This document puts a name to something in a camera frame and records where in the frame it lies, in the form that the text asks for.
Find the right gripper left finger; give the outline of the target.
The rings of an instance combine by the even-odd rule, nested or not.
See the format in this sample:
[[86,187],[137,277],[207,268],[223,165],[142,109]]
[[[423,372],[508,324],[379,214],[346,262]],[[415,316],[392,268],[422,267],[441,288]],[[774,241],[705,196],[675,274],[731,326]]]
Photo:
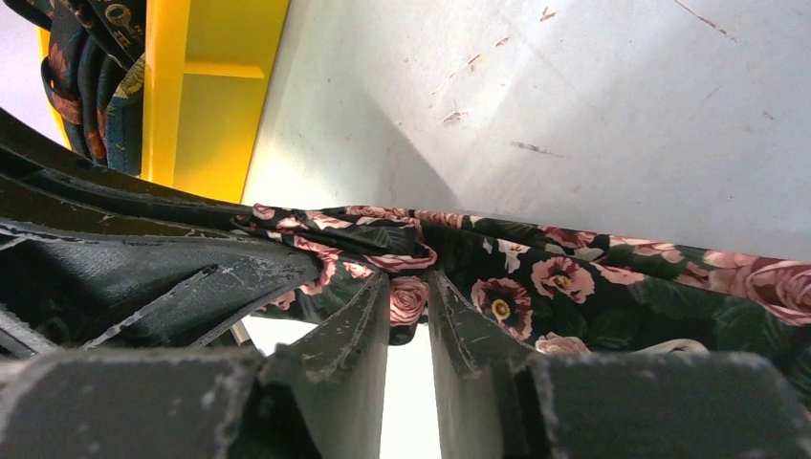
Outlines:
[[5,458],[375,458],[389,281],[269,356],[252,348],[62,351],[13,361]]

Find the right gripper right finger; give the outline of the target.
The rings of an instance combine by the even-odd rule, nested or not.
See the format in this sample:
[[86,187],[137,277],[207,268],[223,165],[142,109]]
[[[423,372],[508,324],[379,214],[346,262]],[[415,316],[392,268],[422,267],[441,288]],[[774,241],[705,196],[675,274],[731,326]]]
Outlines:
[[766,360],[741,353],[543,354],[442,273],[429,333],[445,458],[806,458],[810,422]]

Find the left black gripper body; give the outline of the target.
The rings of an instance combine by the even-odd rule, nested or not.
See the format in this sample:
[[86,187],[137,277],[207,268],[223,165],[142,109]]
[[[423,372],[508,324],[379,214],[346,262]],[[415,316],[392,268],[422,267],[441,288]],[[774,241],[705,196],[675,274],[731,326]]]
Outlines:
[[317,274],[232,229],[247,208],[158,186],[1,116],[1,354],[203,347]]

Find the pink rose floral tie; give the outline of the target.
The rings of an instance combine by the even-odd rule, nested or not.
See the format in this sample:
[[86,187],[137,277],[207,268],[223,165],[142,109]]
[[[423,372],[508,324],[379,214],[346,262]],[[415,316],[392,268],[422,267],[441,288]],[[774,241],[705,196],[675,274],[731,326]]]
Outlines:
[[237,232],[311,254],[318,275],[260,309],[320,323],[374,273],[389,341],[427,320],[443,273],[481,316],[544,354],[705,349],[769,360],[810,399],[810,266],[585,230],[438,211],[256,205]]

